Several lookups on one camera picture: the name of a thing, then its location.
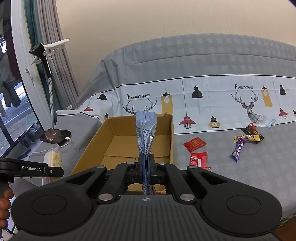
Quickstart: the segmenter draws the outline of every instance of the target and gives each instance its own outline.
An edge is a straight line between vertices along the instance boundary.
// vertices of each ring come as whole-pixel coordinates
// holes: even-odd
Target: sneaker
[[[36,129],[30,128],[29,130],[30,134],[32,134],[35,138],[39,139],[41,136],[41,133],[39,133]]]
[[[36,131],[38,131],[41,135],[44,134],[44,131],[43,131],[43,129],[41,128],[40,125],[35,124],[35,125],[33,126],[33,128],[34,128]]]
[[[18,140],[24,148],[29,149],[29,143],[23,137],[19,137]]]
[[[25,136],[30,140],[30,142],[31,142],[32,144],[35,143],[35,138],[34,138],[34,136],[33,136],[30,132],[27,132],[27,133],[25,134]]]

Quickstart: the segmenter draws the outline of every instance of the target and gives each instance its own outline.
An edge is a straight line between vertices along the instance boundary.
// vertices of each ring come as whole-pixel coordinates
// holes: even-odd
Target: finger
[[[10,214],[8,210],[0,210],[0,220],[9,219]]]
[[[2,210],[8,210],[11,207],[11,203],[6,198],[0,198],[0,209]]]
[[[6,199],[11,199],[11,198],[13,198],[13,191],[12,191],[11,188],[8,188],[8,189],[6,189],[6,190],[4,191],[4,197],[5,197]]]
[[[8,228],[8,221],[7,220],[0,220],[0,228],[2,228],[2,229]]]

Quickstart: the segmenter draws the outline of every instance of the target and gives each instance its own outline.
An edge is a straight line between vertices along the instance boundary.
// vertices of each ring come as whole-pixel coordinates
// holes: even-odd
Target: green curtain
[[[37,1],[36,0],[24,0],[25,5],[25,14],[27,20],[27,26],[29,30],[29,36],[31,41],[31,46],[35,46],[37,43],[41,42],[41,32],[39,26],[39,19],[37,13]],[[41,83],[45,92],[46,100],[49,106],[49,88],[48,88],[48,79],[45,76],[44,69],[41,64],[37,64],[37,69],[41,79]],[[54,87],[53,87],[53,100],[54,100],[54,122],[57,122],[56,111],[60,110]]]

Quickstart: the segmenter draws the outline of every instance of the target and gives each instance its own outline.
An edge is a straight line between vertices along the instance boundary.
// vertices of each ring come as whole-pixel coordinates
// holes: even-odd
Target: cardboard box
[[[155,162],[174,164],[174,126],[171,114],[157,115],[157,126],[151,154]],[[97,165],[114,169],[118,164],[134,161],[139,157],[136,135],[136,116],[119,116],[107,119],[94,135],[83,152],[72,174],[87,170]],[[142,190],[141,184],[132,184],[129,190]],[[155,185],[157,191],[164,186]]]

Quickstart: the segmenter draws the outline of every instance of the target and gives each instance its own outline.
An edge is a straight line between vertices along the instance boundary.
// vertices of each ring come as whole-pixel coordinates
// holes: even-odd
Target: window
[[[23,86],[11,32],[11,0],[0,0],[0,156],[38,120]]]

